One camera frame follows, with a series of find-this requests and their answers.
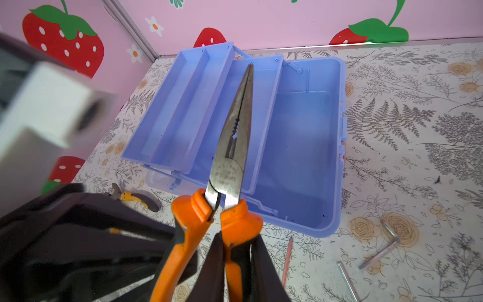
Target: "green strawberry leaf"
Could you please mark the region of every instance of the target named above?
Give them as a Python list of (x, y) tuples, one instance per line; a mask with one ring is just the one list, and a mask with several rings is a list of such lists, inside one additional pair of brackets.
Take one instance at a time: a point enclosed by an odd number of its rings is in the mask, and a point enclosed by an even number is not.
[(403, 42), (409, 40), (409, 33), (404, 28), (388, 27), (383, 21), (371, 18), (349, 25), (356, 35), (367, 37), (367, 42)]
[(409, 33), (401, 27), (386, 27), (380, 32), (374, 32), (367, 38), (367, 42), (405, 42), (409, 40)]
[(42, 5), (30, 11), (40, 19), (56, 24), (63, 22), (67, 17), (65, 12), (52, 5)]
[(62, 22), (59, 25), (67, 40), (74, 40), (77, 37), (77, 29), (72, 23)]
[(68, 15), (66, 22), (72, 24), (78, 31), (86, 36), (97, 36), (97, 33), (92, 29), (92, 27), (81, 17), (75, 15)]
[(386, 27), (386, 23), (376, 18), (366, 19), (359, 23), (349, 25), (351, 32), (363, 37), (368, 37), (372, 33), (383, 31)]
[(52, 5), (42, 5), (30, 11), (44, 21), (59, 24), (67, 40), (75, 39), (77, 31), (87, 36), (97, 36), (97, 33), (84, 19), (72, 14), (66, 14)]

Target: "red strawberry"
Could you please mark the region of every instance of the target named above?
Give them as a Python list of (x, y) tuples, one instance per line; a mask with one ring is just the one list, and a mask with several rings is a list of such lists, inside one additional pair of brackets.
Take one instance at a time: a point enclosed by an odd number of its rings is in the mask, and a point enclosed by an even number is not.
[(104, 58), (104, 45), (82, 18), (51, 5), (30, 10), (22, 29), (29, 45), (45, 51), (59, 62), (93, 77)]
[(57, 160), (49, 180), (70, 184), (84, 163), (85, 160), (75, 156), (62, 156)]
[(198, 39), (196, 40), (195, 46), (193, 46), (193, 48), (202, 47), (202, 46), (211, 45), (211, 44), (225, 43), (225, 42), (226, 42), (225, 37), (223, 37), (220, 31), (208, 27), (201, 31), (201, 34), (199, 34)]
[(383, 21), (371, 18), (349, 25), (348, 29), (341, 30), (330, 40), (329, 45), (342, 43), (363, 43), (363, 42), (402, 42), (409, 40), (407, 30), (400, 27), (392, 27), (404, 6), (406, 0), (397, 0), (396, 11), (394, 11), (391, 21), (386, 25)]
[(358, 36), (350, 29), (343, 29), (330, 40), (329, 45), (347, 44), (347, 43), (364, 43), (367, 37)]

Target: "black object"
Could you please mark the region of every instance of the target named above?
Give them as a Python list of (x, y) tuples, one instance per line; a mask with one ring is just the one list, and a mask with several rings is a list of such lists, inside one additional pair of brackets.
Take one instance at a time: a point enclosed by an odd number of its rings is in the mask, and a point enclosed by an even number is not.
[[(0, 219), (0, 300), (91, 302), (154, 274), (173, 236), (174, 228), (80, 184), (58, 187)], [(195, 253), (180, 282), (197, 266)], [(116, 300), (148, 301), (151, 283)]]
[[(243, 283), (243, 300), (249, 302), (290, 302), (265, 247), (262, 236), (249, 241), (251, 275)], [(221, 232), (215, 235), (201, 272), (186, 302), (222, 302), (224, 295), (225, 255)]]
[(198, 280), (185, 302), (223, 302), (225, 287), (225, 254), (221, 232), (213, 237)]

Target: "metal rod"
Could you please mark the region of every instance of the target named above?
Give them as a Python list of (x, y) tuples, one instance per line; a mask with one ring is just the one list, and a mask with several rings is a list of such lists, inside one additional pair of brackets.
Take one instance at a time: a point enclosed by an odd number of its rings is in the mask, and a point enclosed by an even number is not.
[(359, 296), (355, 292), (355, 288), (352, 285), (351, 281), (349, 280), (349, 274), (345, 270), (345, 267), (344, 267), (344, 264), (342, 263), (342, 261), (337, 262), (337, 266), (339, 267), (339, 270), (341, 271), (342, 277), (344, 277), (344, 281), (347, 284), (349, 291), (351, 292), (352, 299), (354, 299), (355, 302), (360, 302)]
[(394, 232), (394, 230), (388, 226), (385, 222), (383, 223), (384, 227), (386, 228), (386, 230), (391, 233), (391, 235), (393, 236), (394, 238), (394, 241), (386, 246), (382, 251), (380, 251), (376, 256), (372, 257), (370, 260), (362, 263), (360, 266), (359, 266), (359, 269), (361, 271), (365, 270), (366, 268), (368, 267), (371, 267), (373, 266), (374, 264), (376, 264), (377, 262), (379, 262), (379, 260), (381, 260), (384, 256), (386, 256), (387, 254), (389, 254), (393, 249), (396, 248), (396, 246), (399, 245), (399, 243), (401, 242), (401, 239), (399, 238), (399, 236), (396, 234), (396, 232)]

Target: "table surface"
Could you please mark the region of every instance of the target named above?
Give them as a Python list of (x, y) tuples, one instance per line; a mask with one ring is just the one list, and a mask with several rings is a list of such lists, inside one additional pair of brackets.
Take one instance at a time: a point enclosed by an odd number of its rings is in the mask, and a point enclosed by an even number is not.
[[(343, 261), (365, 301), (483, 300), (483, 43), (283, 55), (347, 63), (340, 228), (328, 238), (269, 224), (261, 232), (280, 277), (294, 238), (286, 285), (291, 299), (350, 302), (336, 265)], [(173, 61), (152, 65), (74, 180), (89, 192), (105, 192), (116, 182), (123, 190), (152, 193), (162, 205), (158, 213), (129, 206), (171, 225), (175, 196), (148, 187), (146, 169), (120, 155)], [(357, 267), (388, 243), (381, 219), (401, 244), (361, 272)], [(219, 214), (215, 220), (198, 248), (200, 263), (220, 230)], [(196, 277), (177, 287), (173, 301), (185, 300)]]

